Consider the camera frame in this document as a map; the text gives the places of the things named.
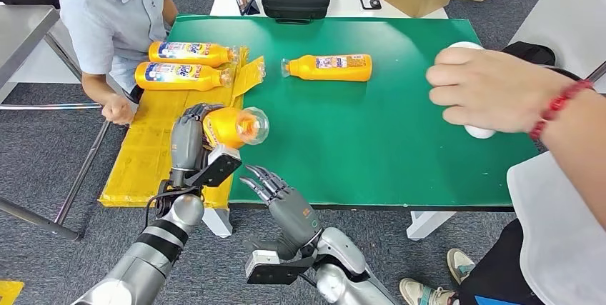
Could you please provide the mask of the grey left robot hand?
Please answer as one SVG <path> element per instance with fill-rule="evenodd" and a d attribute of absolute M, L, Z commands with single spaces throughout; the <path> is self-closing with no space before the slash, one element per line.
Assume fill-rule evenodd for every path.
<path fill-rule="evenodd" d="M 222 104 L 196 104 L 186 109 L 174 122 L 170 141 L 170 179 L 173 186 L 185 187 L 186 178 L 201 169 L 203 145 L 206 142 L 202 121 L 206 115 L 223 107 Z"/>

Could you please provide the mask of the person's hand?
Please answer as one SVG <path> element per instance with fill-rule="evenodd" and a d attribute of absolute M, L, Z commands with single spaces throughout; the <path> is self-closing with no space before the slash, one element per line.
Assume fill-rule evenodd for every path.
<path fill-rule="evenodd" d="M 461 47 L 439 52 L 426 78 L 445 121 L 508 133 L 530 132 L 551 100 L 574 83 L 509 54 Z"/>
<path fill-rule="evenodd" d="M 101 114 L 107 121 L 118 125 L 130 124 L 134 119 L 131 103 L 118 94 L 113 94 L 106 100 Z"/>

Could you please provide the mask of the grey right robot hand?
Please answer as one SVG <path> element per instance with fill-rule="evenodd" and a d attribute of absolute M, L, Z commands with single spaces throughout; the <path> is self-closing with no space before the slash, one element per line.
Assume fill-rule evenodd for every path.
<path fill-rule="evenodd" d="M 251 238 L 244 245 L 250 251 L 275 251 L 282 260 L 293 259 L 322 230 L 315 210 L 298 190 L 274 172 L 262 166 L 247 165 L 246 169 L 256 178 L 241 176 L 239 180 L 267 205 L 281 232 L 274 240 Z"/>

